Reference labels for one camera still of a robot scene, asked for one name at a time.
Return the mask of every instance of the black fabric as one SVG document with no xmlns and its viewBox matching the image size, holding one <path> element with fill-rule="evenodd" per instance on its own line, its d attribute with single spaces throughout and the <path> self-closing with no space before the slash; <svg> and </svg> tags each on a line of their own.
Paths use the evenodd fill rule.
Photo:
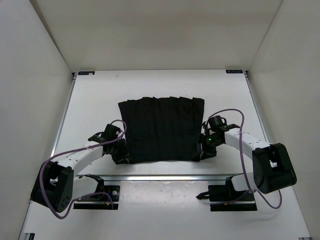
<svg viewBox="0 0 320 240">
<path fill-rule="evenodd" d="M 130 163 L 200 161 L 201 98 L 143 97 L 120 102 Z"/>
</svg>

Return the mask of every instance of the wire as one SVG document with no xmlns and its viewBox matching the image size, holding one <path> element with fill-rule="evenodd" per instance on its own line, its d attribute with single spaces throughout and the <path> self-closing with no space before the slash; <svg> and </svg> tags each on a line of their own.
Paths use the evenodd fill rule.
<svg viewBox="0 0 320 240">
<path fill-rule="evenodd" d="M 210 205 L 221 205 L 221 204 L 234 204 L 235 202 L 239 201 L 242 199 L 249 191 L 245 191 L 244 194 L 242 194 L 240 197 L 238 197 L 235 200 L 231 201 L 221 201 L 221 202 L 215 202 L 215 203 L 210 203 Z"/>
<path fill-rule="evenodd" d="M 58 219 L 61 219 L 61 220 L 62 220 L 62 219 L 65 219 L 65 218 L 68 216 L 68 214 L 69 214 L 69 212 L 70 212 L 70 209 L 71 209 L 71 207 L 72 207 L 72 203 L 73 203 L 76 199 L 74 199 L 74 200 L 72 200 L 72 201 L 70 202 L 69 208 L 68 208 L 68 210 L 67 210 L 67 212 L 66 212 L 65 215 L 61 216 L 61 215 L 59 215 L 59 214 L 55 211 L 54 207 L 51 205 L 51 203 L 50 203 L 50 201 L 49 201 L 49 199 L 48 199 L 48 196 L 47 196 L 46 190 L 45 190 L 44 171 L 45 171 L 46 165 L 47 165 L 51 160 L 53 160 L 53 159 L 55 159 L 55 158 L 57 158 L 57 157 L 60 157 L 60 156 L 62 156 L 62 155 L 65 155 L 65 154 L 77 153 L 77 152 L 80 152 L 80 151 L 84 151 L 84 150 L 88 150 L 88 149 L 94 149 L 94 148 L 97 148 L 97 147 L 100 147 L 100 146 L 103 146 L 103 145 L 112 144 L 112 143 L 117 142 L 117 141 L 120 140 L 120 139 L 123 137 L 123 135 L 126 133 L 126 131 L 127 131 L 127 124 L 126 124 L 124 121 L 120 120 L 120 119 L 117 119 L 117 120 L 112 121 L 111 124 L 114 123 L 114 122 L 122 122 L 122 123 L 123 123 L 123 128 L 124 128 L 123 132 L 122 132 L 116 139 L 111 140 L 111 141 L 102 142 L 102 143 L 95 144 L 95 145 L 91 145 L 91 146 L 81 147 L 81 148 L 77 148 L 77 149 L 73 149 L 73 150 L 69 150 L 69 151 L 64 151 L 64 152 L 58 153 L 58 154 L 53 155 L 52 157 L 50 157 L 48 160 L 46 160 L 46 161 L 42 164 L 41 169 L 40 169 L 40 173 L 39 173 L 39 182 L 40 182 L 41 193 L 42 193 L 43 199 L 44 199 L 47 207 L 51 210 L 51 212 L 53 213 L 53 215 L 55 215 Z M 107 195 L 108 198 L 109 198 L 109 200 L 110 200 L 110 202 L 111 202 L 112 209 L 113 209 L 112 199 L 111 199 L 111 197 L 109 196 L 109 194 L 107 194 L 106 192 L 91 193 L 91 194 L 85 195 L 85 196 L 83 196 L 83 197 L 90 197 L 90 196 L 94 196 L 94 195 L 98 195 L 98 194 Z"/>
<path fill-rule="evenodd" d="M 243 126 L 244 126 L 244 123 L 245 123 L 245 115 L 244 115 L 244 113 L 243 113 L 242 111 L 240 111 L 239 109 L 236 109 L 236 108 L 227 108 L 227 109 L 223 109 L 223 110 L 220 110 L 220 111 L 215 112 L 214 114 L 212 114 L 211 116 L 209 116 L 208 119 L 209 119 L 209 118 L 212 118 L 213 116 L 215 116 L 215 115 L 217 115 L 217 114 L 219 114 L 219 113 L 227 112 L 227 111 L 236 111 L 236 112 L 240 113 L 241 116 L 242 116 L 242 120 L 241 120 L 241 124 L 240 124 L 240 129 L 239 129 L 239 151 L 240 151 L 240 160 L 241 160 L 241 166 L 242 166 L 242 171 L 243 171 L 245 183 L 246 183 L 246 185 L 247 185 L 247 187 L 248 187 L 248 189 L 249 189 L 247 192 L 244 193 L 244 195 L 247 194 L 247 193 L 254 193 L 254 191 L 252 190 L 252 188 L 251 188 L 251 186 L 250 186 L 249 179 L 248 179 L 248 176 L 247 176 L 247 171 L 246 171 L 246 166 L 245 166 L 245 159 L 244 159 L 244 151 L 243 151 L 243 146 L 242 146 L 242 134 L 243 134 L 242 129 L 243 129 Z M 260 194 L 260 196 L 262 197 L 262 199 L 266 202 L 266 204 L 267 204 L 270 208 L 272 208 L 272 209 L 279 209 L 279 208 L 281 207 L 281 205 L 282 205 L 282 200 L 283 200 L 283 199 L 282 199 L 282 194 L 281 194 L 280 190 L 278 190 L 278 192 L 279 192 L 279 198 L 280 198 L 280 200 L 279 200 L 279 205 L 278 205 L 278 206 L 272 206 L 272 205 L 268 202 L 268 200 L 265 198 L 265 196 L 264 196 L 259 190 L 258 190 L 257 192 Z"/>
<path fill-rule="evenodd" d="M 103 131 L 100 131 L 100 132 L 97 132 L 95 135 L 99 136 L 100 134 L 103 134 L 103 133 L 104 133 Z"/>
</svg>

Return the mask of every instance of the purple cable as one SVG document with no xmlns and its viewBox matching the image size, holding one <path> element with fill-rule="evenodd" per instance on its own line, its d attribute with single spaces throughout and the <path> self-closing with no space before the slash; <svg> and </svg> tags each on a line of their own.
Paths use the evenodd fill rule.
<svg viewBox="0 0 320 240">
<path fill-rule="evenodd" d="M 245 123 L 245 115 L 242 111 L 240 111 L 239 109 L 236 109 L 236 108 L 227 108 L 227 109 L 223 109 L 223 110 L 220 110 L 220 111 L 217 111 L 215 112 L 214 114 L 212 114 L 211 116 L 208 117 L 209 118 L 212 118 L 213 116 L 219 114 L 219 113 L 222 113 L 222 112 L 226 112 L 226 111 L 236 111 L 238 113 L 241 114 L 242 116 L 242 120 L 241 120 L 241 124 L 240 124 L 240 129 L 239 129 L 239 151 L 240 151 L 240 159 L 241 159 L 241 166 L 242 166 L 242 171 L 243 171 L 243 175 L 244 175 L 244 179 L 245 179 L 245 183 L 248 187 L 248 191 L 246 191 L 243 196 L 247 193 L 252 193 L 252 188 L 250 186 L 250 183 L 249 183 L 249 179 L 248 179 L 248 176 L 247 176 L 247 171 L 246 171 L 246 166 L 245 166 L 245 159 L 244 159 L 244 152 L 243 152 L 243 146 L 242 146 L 242 129 L 243 129 L 243 126 L 244 126 L 244 123 Z M 280 190 L 278 190 L 279 192 L 279 197 L 280 197 L 280 202 L 279 202 L 279 205 L 278 206 L 272 206 L 268 200 L 265 198 L 265 196 L 263 196 L 263 194 L 258 190 L 257 191 L 260 196 L 262 197 L 262 199 L 266 202 L 266 204 L 268 204 L 271 208 L 273 209 L 279 209 L 282 205 L 282 194 L 280 192 Z M 218 202 L 216 203 L 215 205 L 218 205 L 218 204 L 226 204 L 228 202 Z"/>
<path fill-rule="evenodd" d="M 103 146 L 103 145 L 107 145 L 107 144 L 112 144 L 112 143 L 115 143 L 117 142 L 118 140 L 120 140 L 123 135 L 126 133 L 127 131 L 127 124 L 120 120 L 120 119 L 117 119 L 117 120 L 114 120 L 111 122 L 111 124 L 113 124 L 114 122 L 122 122 L 123 123 L 123 127 L 124 127 L 124 130 L 123 132 L 114 140 L 111 140 L 111 141 L 106 141 L 106 142 L 103 142 L 103 143 L 99 143 L 99 144 L 95 144 L 95 145 L 91 145 L 91 146 L 86 146 L 86 147 L 81 147 L 81 148 L 77 148 L 77 149 L 73 149 L 73 150 L 69 150 L 69 151 L 64 151 L 64 152 L 61 152 L 61 153 L 58 153 L 56 155 L 53 155 L 52 157 L 50 157 L 48 160 L 46 160 L 43 165 L 41 166 L 41 169 L 40 169 L 40 173 L 39 173 L 39 182 L 40 182 L 40 189 L 41 189 L 41 193 L 43 195 L 43 199 L 46 203 L 46 205 L 48 206 L 48 208 L 51 210 L 51 212 L 53 213 L 53 215 L 55 215 L 58 219 L 65 219 L 69 212 L 70 212 L 70 209 L 72 207 L 72 203 L 76 200 L 72 200 L 70 205 L 69 205 L 69 208 L 66 212 L 65 215 L 63 216 L 60 216 L 54 209 L 54 207 L 51 205 L 49 199 L 48 199 L 48 196 L 46 194 L 46 190 L 45 190 L 45 185 L 44 185 L 44 171 L 45 171 L 45 167 L 46 165 L 53 159 L 57 158 L 57 157 L 60 157 L 62 155 L 65 155 L 65 154 L 71 154 L 71 153 L 77 153 L 77 152 L 80 152 L 80 151 L 84 151 L 84 150 L 88 150 L 88 149 L 94 149 L 94 148 L 97 148 L 97 147 L 100 147 L 100 146 Z M 113 202 L 111 200 L 111 197 L 109 196 L 109 194 L 107 194 L 106 192 L 96 192 L 96 193 L 91 193 L 91 194 L 88 194 L 88 195 L 85 195 L 85 196 L 82 196 L 82 197 L 90 197 L 90 196 L 94 196 L 94 195 L 98 195 L 98 194 L 104 194 L 104 195 L 107 195 L 110 202 L 111 202 L 111 205 L 112 205 L 112 209 L 113 209 Z"/>
</svg>

